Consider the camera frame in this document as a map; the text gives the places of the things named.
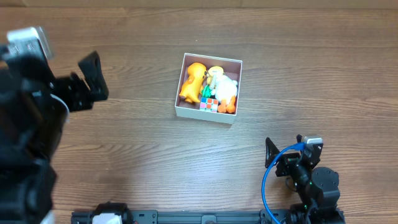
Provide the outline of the orange dinosaur toy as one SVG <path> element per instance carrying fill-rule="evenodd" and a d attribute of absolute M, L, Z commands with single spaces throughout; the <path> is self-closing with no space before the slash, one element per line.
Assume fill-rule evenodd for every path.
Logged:
<path fill-rule="evenodd" d="M 198 96 L 203 90 L 206 73 L 206 67 L 202 63 L 195 62 L 188 66 L 188 78 L 182 85 L 179 97 L 183 98 L 187 103 L 199 103 Z"/>

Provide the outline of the white plush duck toy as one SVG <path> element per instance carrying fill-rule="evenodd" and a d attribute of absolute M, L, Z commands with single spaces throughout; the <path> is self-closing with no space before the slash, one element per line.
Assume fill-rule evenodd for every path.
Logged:
<path fill-rule="evenodd" d="M 211 94 L 218 100 L 219 113 L 233 114 L 236 111 L 235 102 L 238 94 L 238 82 L 226 75 L 215 75 L 212 79 Z"/>

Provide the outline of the multicoloured puzzle cube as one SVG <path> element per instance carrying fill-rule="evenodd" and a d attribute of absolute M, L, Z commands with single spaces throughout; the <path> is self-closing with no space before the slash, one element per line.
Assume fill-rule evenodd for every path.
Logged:
<path fill-rule="evenodd" d="M 201 98 L 200 111 L 216 113 L 218 111 L 218 100 L 213 98 Z"/>

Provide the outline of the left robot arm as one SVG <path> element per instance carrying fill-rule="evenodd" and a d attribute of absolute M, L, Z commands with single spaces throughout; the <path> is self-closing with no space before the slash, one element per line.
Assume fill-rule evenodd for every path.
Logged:
<path fill-rule="evenodd" d="M 41 223 L 52 209 L 57 175 L 50 165 L 70 113 L 108 99 L 100 56 L 55 77 L 41 50 L 1 46 L 1 223 Z"/>

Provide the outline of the green round lid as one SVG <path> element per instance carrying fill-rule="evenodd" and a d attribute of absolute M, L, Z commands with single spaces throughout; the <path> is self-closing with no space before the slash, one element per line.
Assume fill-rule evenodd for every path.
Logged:
<path fill-rule="evenodd" d="M 212 89 L 210 88 L 210 86 L 209 85 L 206 85 L 205 87 L 204 87 L 204 89 L 202 90 L 202 92 L 201 92 L 201 95 L 202 95 L 202 97 L 204 97 L 204 98 L 211 98 L 213 95 L 212 95 Z"/>

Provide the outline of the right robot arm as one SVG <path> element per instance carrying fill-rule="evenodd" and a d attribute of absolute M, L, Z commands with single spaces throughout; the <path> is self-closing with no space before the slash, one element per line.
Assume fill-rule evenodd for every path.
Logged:
<path fill-rule="evenodd" d="M 340 198 L 339 174 L 328 167 L 318 166 L 323 139 L 297 135 L 296 141 L 280 150 L 270 138 L 266 139 L 266 171 L 261 184 L 264 223 L 344 223 L 345 217 L 337 205 Z M 276 176 L 286 178 L 286 184 L 292 181 L 290 190 L 298 193 L 301 199 L 300 203 L 279 212 L 272 211 L 266 199 L 266 180 L 273 167 L 276 168 Z"/>

